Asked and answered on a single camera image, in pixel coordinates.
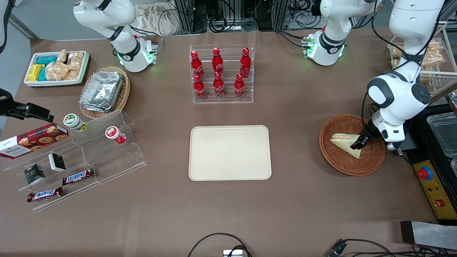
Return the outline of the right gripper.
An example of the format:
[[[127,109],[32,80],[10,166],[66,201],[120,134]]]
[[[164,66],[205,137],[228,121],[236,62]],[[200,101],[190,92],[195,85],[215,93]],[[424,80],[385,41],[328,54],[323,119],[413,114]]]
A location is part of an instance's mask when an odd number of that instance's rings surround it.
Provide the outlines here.
[[[0,89],[0,115],[21,120],[25,118],[34,118],[46,122],[53,122],[54,120],[54,116],[50,114],[49,109],[36,104],[27,103],[16,107],[13,96],[5,89]]]

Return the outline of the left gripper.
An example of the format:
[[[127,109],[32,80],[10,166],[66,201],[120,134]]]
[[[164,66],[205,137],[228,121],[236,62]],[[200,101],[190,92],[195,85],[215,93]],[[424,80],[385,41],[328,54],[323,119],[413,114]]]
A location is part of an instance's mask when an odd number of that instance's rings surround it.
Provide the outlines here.
[[[351,148],[361,150],[367,146],[371,138],[384,142],[402,142],[405,139],[405,122],[405,119],[401,122],[389,122],[382,115],[373,115],[364,125],[366,134],[361,134]]]

